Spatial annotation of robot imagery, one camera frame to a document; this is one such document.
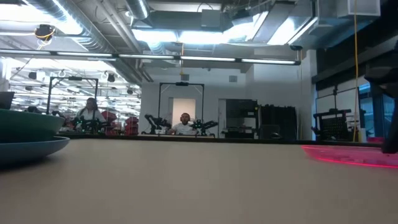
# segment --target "person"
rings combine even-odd
[[[183,113],[180,117],[181,123],[173,126],[168,134],[182,134],[182,135],[195,135],[198,133],[196,129],[193,129],[188,122],[191,120],[191,117],[188,113]]]
[[[100,122],[106,121],[104,116],[102,116],[102,114],[98,110],[97,101],[94,98],[90,97],[87,99],[86,106],[82,110],[80,110],[79,113],[77,114],[77,117],[79,119],[83,117],[83,119],[85,120],[92,120],[93,113],[94,113],[94,119],[98,119]]]
[[[38,113],[38,114],[41,114],[41,113],[42,113],[42,112],[41,112],[39,109],[37,109],[37,107],[35,107],[35,106],[29,106],[25,111],[26,111],[26,112],[30,112],[30,113]]]

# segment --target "yellow cable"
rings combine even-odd
[[[37,37],[37,38],[46,38],[46,37],[50,37],[51,35],[53,35],[54,34],[54,32],[55,32],[55,29],[50,33],[50,34],[47,34],[47,35],[44,35],[44,36],[39,36],[39,35],[36,35],[36,30],[37,29],[35,29],[35,36]]]
[[[357,21],[356,21],[356,10],[357,10],[357,0],[354,0],[354,40],[355,40],[355,108],[354,108],[354,137],[353,142],[355,142],[356,138],[356,113],[357,113],[357,105],[358,105],[358,74],[359,74],[359,65],[358,65],[358,35],[357,35]]]

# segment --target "woman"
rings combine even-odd
[[[100,122],[105,122],[104,116],[98,110],[97,102],[94,98],[90,97],[87,99],[86,106],[79,111],[78,118],[85,120],[92,120],[94,113],[94,119],[98,119]]]

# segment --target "teal bowl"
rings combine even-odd
[[[52,115],[0,110],[0,143],[49,141],[64,121]]]

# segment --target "window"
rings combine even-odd
[[[392,114],[394,112],[394,99],[383,95],[383,121],[384,121],[384,136],[388,136],[388,131],[391,127]]]
[[[367,83],[359,87],[359,105],[361,106],[362,128],[366,129],[366,137],[374,137],[374,114],[371,88]]]

